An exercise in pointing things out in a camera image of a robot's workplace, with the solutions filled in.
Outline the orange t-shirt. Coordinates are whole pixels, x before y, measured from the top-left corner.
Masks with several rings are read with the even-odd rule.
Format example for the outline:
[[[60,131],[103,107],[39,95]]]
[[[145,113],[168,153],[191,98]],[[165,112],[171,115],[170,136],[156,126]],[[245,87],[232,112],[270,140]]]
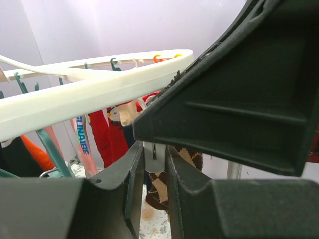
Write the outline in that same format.
[[[32,158],[38,163],[43,171],[48,171],[55,167],[48,155],[41,148],[24,135],[21,136],[21,139]]]

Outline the white clothes rack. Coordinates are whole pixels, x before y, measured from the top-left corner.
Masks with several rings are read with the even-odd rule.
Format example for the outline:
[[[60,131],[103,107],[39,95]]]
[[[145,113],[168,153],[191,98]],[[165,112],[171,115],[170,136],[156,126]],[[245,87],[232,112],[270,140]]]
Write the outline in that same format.
[[[227,179],[240,179],[242,173],[242,164],[228,161]]]

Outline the navy beige red sock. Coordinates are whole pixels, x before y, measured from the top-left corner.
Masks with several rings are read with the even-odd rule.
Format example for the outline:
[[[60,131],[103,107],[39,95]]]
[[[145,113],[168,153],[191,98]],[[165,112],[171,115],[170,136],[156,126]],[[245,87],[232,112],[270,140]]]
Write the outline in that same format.
[[[138,98],[109,108],[107,116],[111,125],[129,126],[146,107],[145,99]]]

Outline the black striped sock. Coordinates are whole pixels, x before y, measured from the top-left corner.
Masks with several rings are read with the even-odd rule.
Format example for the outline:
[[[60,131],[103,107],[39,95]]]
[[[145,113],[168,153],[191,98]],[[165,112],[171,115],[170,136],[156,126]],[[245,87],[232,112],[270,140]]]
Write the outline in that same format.
[[[20,137],[0,146],[0,168],[18,177],[39,177],[43,173]]]

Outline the brown argyle sock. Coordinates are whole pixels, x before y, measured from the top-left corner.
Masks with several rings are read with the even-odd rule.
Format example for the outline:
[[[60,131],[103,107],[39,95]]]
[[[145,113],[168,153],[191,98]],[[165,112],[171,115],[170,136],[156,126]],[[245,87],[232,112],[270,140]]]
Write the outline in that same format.
[[[203,159],[202,152],[197,152],[180,146],[167,146],[165,156],[172,159],[182,158],[185,162],[202,171]],[[147,192],[146,202],[158,210],[165,210],[169,214],[169,197],[167,192],[167,176],[165,171],[161,173],[149,173],[152,186]]]

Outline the pink patterned sock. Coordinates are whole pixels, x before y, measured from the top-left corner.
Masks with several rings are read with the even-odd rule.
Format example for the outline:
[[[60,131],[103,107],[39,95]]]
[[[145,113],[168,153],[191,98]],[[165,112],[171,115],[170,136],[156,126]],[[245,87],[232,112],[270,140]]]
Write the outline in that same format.
[[[85,116],[79,116],[71,119],[70,122],[77,138],[78,154],[85,169],[85,176],[86,178],[90,178],[98,172],[91,154],[91,147],[86,131],[86,118]]]
[[[44,128],[45,132],[48,134],[48,136],[51,138],[52,142],[54,143],[54,145],[56,146],[56,148],[58,149],[62,159],[64,159],[62,150],[60,148],[59,142],[57,140],[57,137],[54,133],[53,127],[52,126],[47,126]]]

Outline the white sock clip hanger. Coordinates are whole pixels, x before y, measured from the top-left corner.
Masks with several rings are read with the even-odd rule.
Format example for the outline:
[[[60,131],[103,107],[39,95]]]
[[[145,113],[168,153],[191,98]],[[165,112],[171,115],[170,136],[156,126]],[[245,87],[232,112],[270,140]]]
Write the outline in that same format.
[[[157,54],[163,61],[154,63]],[[110,71],[83,69],[81,60],[31,66],[2,56],[0,60],[15,66],[23,78],[53,75],[68,80],[68,84],[2,99],[1,141],[158,91],[194,60],[190,49],[128,53],[115,58],[121,63],[142,60],[145,65]]]

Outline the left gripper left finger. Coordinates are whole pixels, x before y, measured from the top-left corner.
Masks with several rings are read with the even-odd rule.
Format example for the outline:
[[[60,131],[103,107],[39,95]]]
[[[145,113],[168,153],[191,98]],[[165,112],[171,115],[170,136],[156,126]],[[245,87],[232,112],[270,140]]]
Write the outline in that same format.
[[[91,179],[2,178],[3,239],[136,239],[144,177],[137,141]]]

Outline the white hanger clip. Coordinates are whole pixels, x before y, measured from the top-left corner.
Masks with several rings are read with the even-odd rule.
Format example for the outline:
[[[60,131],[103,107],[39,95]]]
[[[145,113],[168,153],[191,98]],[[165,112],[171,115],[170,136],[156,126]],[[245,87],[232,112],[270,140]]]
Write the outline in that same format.
[[[145,170],[148,173],[161,173],[165,169],[166,145],[143,141]]]

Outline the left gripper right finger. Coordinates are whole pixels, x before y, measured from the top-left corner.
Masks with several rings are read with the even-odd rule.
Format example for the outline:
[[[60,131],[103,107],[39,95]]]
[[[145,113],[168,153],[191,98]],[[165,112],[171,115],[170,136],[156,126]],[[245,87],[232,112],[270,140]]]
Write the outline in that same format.
[[[166,149],[174,239],[316,239],[319,186],[304,179],[213,180]]]

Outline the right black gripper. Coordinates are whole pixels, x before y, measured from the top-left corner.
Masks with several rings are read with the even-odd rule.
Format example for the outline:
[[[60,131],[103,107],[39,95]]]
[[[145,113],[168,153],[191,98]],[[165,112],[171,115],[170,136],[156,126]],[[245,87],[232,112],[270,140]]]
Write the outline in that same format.
[[[301,176],[318,123],[318,1],[249,0],[133,129],[137,140]]]

